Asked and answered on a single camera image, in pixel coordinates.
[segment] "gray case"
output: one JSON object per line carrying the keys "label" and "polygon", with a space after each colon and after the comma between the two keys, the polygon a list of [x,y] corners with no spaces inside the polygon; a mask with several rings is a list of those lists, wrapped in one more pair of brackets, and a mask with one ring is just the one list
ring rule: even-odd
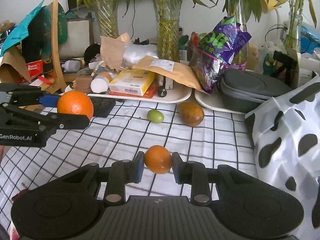
{"label": "gray case", "polygon": [[[108,207],[87,232],[69,240],[249,240],[225,228],[210,208],[187,197],[130,196],[123,206]],[[294,236],[283,240],[297,240]],[[22,237],[21,240],[32,240]]]}
{"label": "gray case", "polygon": [[248,113],[269,98],[292,90],[276,78],[231,68],[226,69],[220,86],[225,106],[242,113]]}

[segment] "white tablecloth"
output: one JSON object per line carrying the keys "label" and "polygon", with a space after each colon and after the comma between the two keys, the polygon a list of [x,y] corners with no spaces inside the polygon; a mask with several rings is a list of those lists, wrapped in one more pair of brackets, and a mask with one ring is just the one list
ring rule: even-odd
{"label": "white tablecloth", "polygon": [[[160,110],[164,122],[149,122],[150,109]],[[46,108],[43,114],[47,112],[56,109]],[[117,102],[107,118],[92,118],[85,130],[58,130],[44,148],[11,147],[0,165],[0,223],[9,229],[11,198],[20,190],[34,189],[88,163],[103,167],[131,160],[138,151],[145,152],[153,145],[178,152],[183,161],[201,162],[210,168],[228,164],[257,177],[244,115],[209,109],[204,113],[203,122],[191,128],[182,123],[175,104],[127,100]],[[126,196],[190,197],[190,190],[190,185],[175,183],[172,170],[155,175],[145,167],[141,183],[126,186]],[[214,185],[211,191],[212,199],[218,199]]]}

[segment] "vase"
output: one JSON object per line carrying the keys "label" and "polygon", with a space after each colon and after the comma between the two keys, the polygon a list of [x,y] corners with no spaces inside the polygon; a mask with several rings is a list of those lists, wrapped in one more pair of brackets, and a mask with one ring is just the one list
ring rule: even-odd
{"label": "vase", "polygon": [[283,44],[286,50],[288,48],[294,49],[298,53],[301,52],[301,39],[300,31],[302,27],[303,17],[302,15],[296,14],[293,15],[289,12],[290,24],[287,31],[287,35],[284,38]]}
{"label": "vase", "polygon": [[93,5],[100,36],[118,38],[118,3],[114,0],[97,0]]}
{"label": "vase", "polygon": [[[243,0],[228,0],[228,17],[236,15],[236,21],[240,23],[240,30],[247,31],[247,24],[244,17]],[[247,43],[232,60],[231,68],[245,70],[248,60],[249,44]]]}
{"label": "vase", "polygon": [[157,52],[160,59],[180,61],[179,18],[181,0],[153,0],[157,22]]}

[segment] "white tray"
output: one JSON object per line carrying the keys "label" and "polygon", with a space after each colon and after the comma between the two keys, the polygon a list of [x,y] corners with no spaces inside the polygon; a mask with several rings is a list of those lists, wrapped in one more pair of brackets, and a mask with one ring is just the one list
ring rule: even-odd
{"label": "white tray", "polygon": [[216,86],[214,87],[210,95],[207,95],[205,93],[195,90],[195,98],[199,104],[211,110],[227,112],[227,113],[235,113],[235,114],[245,114],[242,112],[237,112],[237,111],[228,109],[224,105],[222,101],[221,93],[217,90]]}
{"label": "white tray", "polygon": [[116,99],[130,99],[138,101],[149,101],[165,104],[176,104],[187,100],[192,93],[192,88],[186,87],[174,81],[173,89],[167,90],[167,95],[164,98],[158,97],[155,94],[152,98],[135,98],[135,97],[126,97],[126,96],[111,96],[108,94],[88,94],[90,97],[102,97],[102,98],[116,98]]}

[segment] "teal paper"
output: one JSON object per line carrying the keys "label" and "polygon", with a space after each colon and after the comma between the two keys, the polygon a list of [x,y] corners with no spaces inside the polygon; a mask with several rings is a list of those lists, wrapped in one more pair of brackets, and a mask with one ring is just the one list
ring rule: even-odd
{"label": "teal paper", "polygon": [[44,3],[44,0],[36,7],[34,8],[21,22],[20,24],[14,28],[14,30],[9,34],[9,36],[5,39],[2,49],[1,49],[1,55],[2,57],[7,49],[12,47],[13,45],[16,45],[20,41],[22,41],[24,38],[29,36],[28,33],[28,25],[30,22],[36,17],[38,12],[40,11],[42,4]]}

